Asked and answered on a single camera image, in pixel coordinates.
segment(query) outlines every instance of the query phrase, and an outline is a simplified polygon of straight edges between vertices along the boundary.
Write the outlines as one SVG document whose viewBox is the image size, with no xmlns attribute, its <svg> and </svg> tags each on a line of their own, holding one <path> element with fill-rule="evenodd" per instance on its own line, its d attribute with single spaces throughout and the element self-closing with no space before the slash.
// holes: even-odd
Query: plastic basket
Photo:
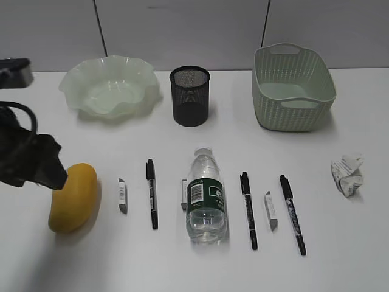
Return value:
<svg viewBox="0 0 389 292">
<path fill-rule="evenodd" d="M 252 94 L 260 125 L 293 132 L 313 130 L 336 97 L 331 74 L 320 56 L 289 43 L 255 52 Z"/>
</svg>

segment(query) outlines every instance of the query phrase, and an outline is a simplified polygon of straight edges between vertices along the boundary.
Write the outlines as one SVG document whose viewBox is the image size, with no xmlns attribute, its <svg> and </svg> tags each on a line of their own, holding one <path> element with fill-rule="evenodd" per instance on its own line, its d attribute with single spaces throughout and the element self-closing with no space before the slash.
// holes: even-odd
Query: mango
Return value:
<svg viewBox="0 0 389 292">
<path fill-rule="evenodd" d="M 83 225 L 92 215 L 98 198 L 96 171 L 85 163 L 67 170 L 62 190 L 52 195 L 49 227 L 56 233 L 69 233 Z"/>
</svg>

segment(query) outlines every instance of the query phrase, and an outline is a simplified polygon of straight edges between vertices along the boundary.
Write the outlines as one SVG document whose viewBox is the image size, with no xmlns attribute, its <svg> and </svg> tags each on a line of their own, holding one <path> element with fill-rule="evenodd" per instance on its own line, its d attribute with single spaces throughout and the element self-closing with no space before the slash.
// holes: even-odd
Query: cable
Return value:
<svg viewBox="0 0 389 292">
<path fill-rule="evenodd" d="M 269 2 L 267 3 L 265 24 L 263 26 L 263 32 L 262 32 L 261 47 L 263 47 L 263 41 L 265 40 L 265 33 L 266 33 L 266 26 L 267 26 L 267 17 L 269 16 L 269 10 L 270 10 L 270 2 L 271 2 L 271 0 L 269 0 Z"/>
<path fill-rule="evenodd" d="M 104 34 L 103 34 L 102 24 L 101 24 L 101 22 L 100 22 L 100 17 L 99 17 L 99 15 L 98 15 L 98 11 L 97 11 L 96 0 L 93 0 L 93 6 L 94 6 L 94 8 L 95 8 L 95 14 L 96 14 L 96 18 L 97 18 L 98 29 L 99 29 L 99 31 L 100 31 L 100 36 L 101 36 L 101 38 L 102 38 L 104 54 L 105 54 L 106 57 L 108 57 L 107 48 L 106 48 L 106 46 L 105 46 L 105 40 L 104 40 Z"/>
<path fill-rule="evenodd" d="M 2 174 L 2 171 L 10 166 L 16 163 L 17 157 L 20 153 L 24 153 L 25 150 L 28 148 L 34 137 L 36 136 L 36 130 L 38 129 L 38 121 L 36 120 L 36 116 L 33 113 L 33 111 L 28 108 L 25 105 L 22 105 L 17 102 L 2 102 L 0 101 L 0 107 L 7 106 L 9 108 L 18 108 L 22 111 L 25 111 L 31 120 L 31 132 L 28 136 L 28 138 L 21 144 L 19 144 L 16 148 L 14 148 L 2 161 L 0 160 L 0 175 Z"/>
<path fill-rule="evenodd" d="M 18 108 L 19 110 L 25 111 L 29 115 L 31 120 L 31 135 L 27 140 L 28 141 L 31 140 L 36 135 L 36 131 L 38 129 L 38 121 L 36 120 L 36 115 L 29 107 L 17 102 L 2 102 L 2 101 L 0 101 L 0 106 L 7 106 L 9 108 Z"/>
</svg>

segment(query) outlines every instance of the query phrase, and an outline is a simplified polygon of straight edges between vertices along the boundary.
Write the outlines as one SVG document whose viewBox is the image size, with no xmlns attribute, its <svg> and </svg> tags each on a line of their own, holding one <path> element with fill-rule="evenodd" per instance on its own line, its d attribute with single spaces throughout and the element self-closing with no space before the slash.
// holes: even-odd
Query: basket handle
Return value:
<svg viewBox="0 0 389 292">
<path fill-rule="evenodd" d="M 292 43 L 278 43 L 267 47 L 267 49 L 272 55 L 297 55 L 304 48 Z"/>
<path fill-rule="evenodd" d="M 322 102 L 321 100 L 312 99 L 309 97 L 291 97 L 289 99 L 282 99 L 278 101 L 280 105 L 284 108 L 304 108 L 304 109 L 319 109 L 323 106 L 325 102 Z M 294 105 L 298 105 L 298 102 L 305 102 L 304 107 L 300 106 L 291 106 L 292 103 Z"/>
</svg>

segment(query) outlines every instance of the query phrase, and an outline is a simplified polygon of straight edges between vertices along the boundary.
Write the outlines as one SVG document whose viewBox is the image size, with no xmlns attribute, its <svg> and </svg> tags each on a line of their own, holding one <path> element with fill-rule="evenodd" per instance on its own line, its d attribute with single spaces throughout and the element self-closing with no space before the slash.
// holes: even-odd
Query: eraser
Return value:
<svg viewBox="0 0 389 292">
<path fill-rule="evenodd" d="M 188 180 L 186 178 L 182 179 L 182 199 L 181 199 L 181 208 L 182 210 L 187 210 L 187 187 Z"/>
<path fill-rule="evenodd" d="M 119 178 L 119 209 L 123 214 L 128 211 L 127 186 L 124 180 Z"/>
<path fill-rule="evenodd" d="M 270 229 L 274 231 L 274 229 L 277 227 L 278 220 L 277 216 L 275 215 L 275 210 L 272 202 L 272 196 L 270 195 L 270 192 L 267 192 L 265 194 L 265 197 L 263 198 L 267 213 L 267 219 L 269 219 Z"/>
</svg>

